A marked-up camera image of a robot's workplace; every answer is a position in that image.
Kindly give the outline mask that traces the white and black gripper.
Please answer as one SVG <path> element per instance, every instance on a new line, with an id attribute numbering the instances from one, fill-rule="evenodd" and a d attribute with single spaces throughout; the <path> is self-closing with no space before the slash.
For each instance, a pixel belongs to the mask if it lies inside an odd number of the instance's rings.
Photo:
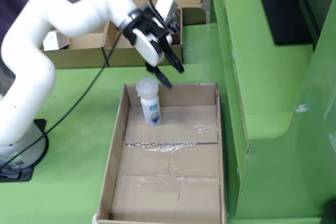
<path id="1" fill-rule="evenodd" d="M 183 65 L 171 49 L 172 38 L 168 29 L 156 18 L 126 18 L 123 36 L 143 57 L 147 71 L 167 88 L 172 88 L 168 78 L 157 67 L 166 57 L 179 73 L 184 72 Z"/>

